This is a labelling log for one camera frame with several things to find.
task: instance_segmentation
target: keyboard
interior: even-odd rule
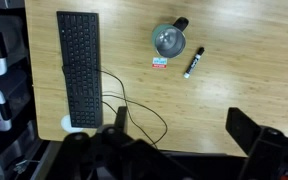
[[[57,12],[72,127],[103,123],[99,30],[96,13]]]

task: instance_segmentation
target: desk surface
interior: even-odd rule
[[[288,1],[26,0],[38,132],[62,140],[68,114],[56,11],[99,13],[102,69],[119,77],[131,100],[147,105],[168,123],[159,148],[243,154],[225,130],[227,109],[239,107],[258,124],[288,135]],[[190,20],[183,53],[166,69],[150,43],[158,24]],[[206,51],[189,79],[183,73],[199,46]],[[118,81],[102,75],[103,94],[121,94]],[[104,97],[115,109],[121,100]],[[104,123],[115,114],[106,106]],[[130,106],[134,121],[156,140],[163,123]],[[145,136],[129,122],[133,138]]]

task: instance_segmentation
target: sticker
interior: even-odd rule
[[[152,68],[159,68],[159,69],[165,69],[167,64],[167,58],[153,58],[152,62]]]

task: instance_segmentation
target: black device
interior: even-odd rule
[[[57,12],[72,127],[102,125],[98,15]]]
[[[226,130],[248,157],[159,151],[125,134],[126,117],[120,107],[115,124],[93,137],[68,135],[47,179],[288,180],[288,138],[238,108],[229,109]]]

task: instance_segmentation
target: wood grain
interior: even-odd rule
[[[258,124],[288,136],[288,1],[267,0],[26,0],[39,136],[62,140],[68,114],[56,11],[96,12],[103,70],[119,77],[127,96],[158,112],[169,125],[159,148],[243,155],[225,130],[227,109],[239,107]],[[158,24],[184,16],[190,24],[183,53],[167,69],[150,39]],[[206,51],[189,79],[183,73],[199,46]],[[103,75],[103,93],[121,93]],[[123,101],[103,98],[115,109]],[[115,115],[106,106],[104,122]],[[158,139],[164,126],[154,114],[130,105],[141,127]],[[133,138],[147,138],[131,123]]]

